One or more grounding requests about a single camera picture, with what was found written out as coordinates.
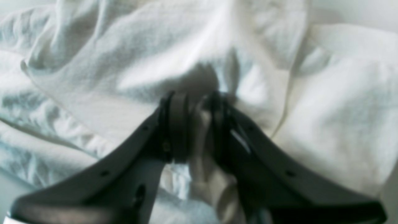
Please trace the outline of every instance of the crumpled sheet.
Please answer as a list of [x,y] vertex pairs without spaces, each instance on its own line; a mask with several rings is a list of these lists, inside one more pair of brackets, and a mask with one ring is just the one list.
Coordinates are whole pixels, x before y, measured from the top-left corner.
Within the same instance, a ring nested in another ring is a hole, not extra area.
[[[169,90],[219,90],[290,156],[378,196],[398,154],[398,36],[308,24],[306,0],[59,0],[0,21],[0,167],[46,187],[105,157]],[[162,174],[151,223],[218,223]]]

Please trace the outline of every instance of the white fabric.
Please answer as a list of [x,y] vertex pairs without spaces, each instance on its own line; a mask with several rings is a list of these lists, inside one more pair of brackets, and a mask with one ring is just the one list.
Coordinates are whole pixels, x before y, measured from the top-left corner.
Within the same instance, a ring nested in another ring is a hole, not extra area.
[[[167,91],[220,90],[312,170],[378,195],[398,156],[397,54],[393,33],[308,30],[306,0],[59,0],[18,11],[0,21],[0,166],[49,186],[115,149]],[[190,179],[168,166],[161,187],[186,199]],[[216,220],[160,191],[151,222]]]

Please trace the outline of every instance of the screw hole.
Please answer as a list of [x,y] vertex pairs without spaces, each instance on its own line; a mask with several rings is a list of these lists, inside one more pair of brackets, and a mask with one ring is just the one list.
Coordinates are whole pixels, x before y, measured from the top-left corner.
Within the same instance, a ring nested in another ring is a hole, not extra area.
[[290,170],[286,170],[286,175],[288,176],[288,177],[295,177],[296,176],[296,174],[294,173],[294,172],[292,172],[292,171],[290,171]]
[[101,177],[106,177],[109,176],[110,172],[108,170],[102,171],[102,173],[100,174]]
[[135,196],[134,196],[134,199],[133,199],[133,204],[134,204],[135,208],[140,208],[141,207],[141,205],[143,204],[144,199],[145,199],[145,194],[146,194],[145,186],[144,185],[140,185],[137,188],[137,191],[135,192]]

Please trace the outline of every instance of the wrinkled fabric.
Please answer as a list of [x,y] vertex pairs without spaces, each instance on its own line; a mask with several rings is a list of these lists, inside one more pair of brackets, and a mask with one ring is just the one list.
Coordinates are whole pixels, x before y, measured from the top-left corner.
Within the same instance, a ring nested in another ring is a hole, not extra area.
[[[309,26],[308,5],[59,0],[1,18],[0,167],[47,187],[112,152],[168,91],[219,90],[303,165],[377,196],[398,156],[398,37]],[[218,222],[191,174],[166,166],[151,223]]]

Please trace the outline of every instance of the white cloth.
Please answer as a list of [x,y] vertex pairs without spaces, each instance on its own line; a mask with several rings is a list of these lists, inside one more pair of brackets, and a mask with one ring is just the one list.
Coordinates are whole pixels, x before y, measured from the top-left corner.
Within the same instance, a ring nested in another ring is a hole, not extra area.
[[[398,37],[308,29],[308,5],[59,0],[9,14],[0,21],[0,166],[54,184],[115,149],[167,91],[220,90],[310,169],[378,195],[398,156]],[[167,166],[161,187],[186,199],[190,181],[187,167]],[[152,223],[216,222],[204,204],[171,198],[160,191]]]

